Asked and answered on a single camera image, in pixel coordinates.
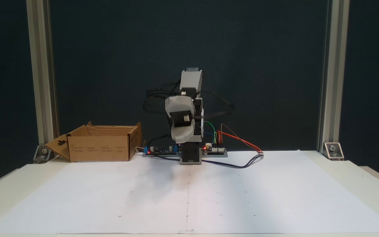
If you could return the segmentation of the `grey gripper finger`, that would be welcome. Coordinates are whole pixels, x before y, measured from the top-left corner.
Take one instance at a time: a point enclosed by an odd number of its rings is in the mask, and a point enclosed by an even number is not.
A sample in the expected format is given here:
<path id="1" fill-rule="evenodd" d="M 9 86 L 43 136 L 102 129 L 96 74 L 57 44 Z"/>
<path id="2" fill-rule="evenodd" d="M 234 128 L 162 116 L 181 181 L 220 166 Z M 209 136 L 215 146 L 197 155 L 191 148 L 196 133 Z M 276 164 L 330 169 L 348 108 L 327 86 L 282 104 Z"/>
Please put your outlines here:
<path id="1" fill-rule="evenodd" d="M 194 138 L 194 128 L 193 127 L 172 127 L 171 137 L 176 144 L 184 144 L 187 142 L 196 142 Z"/>

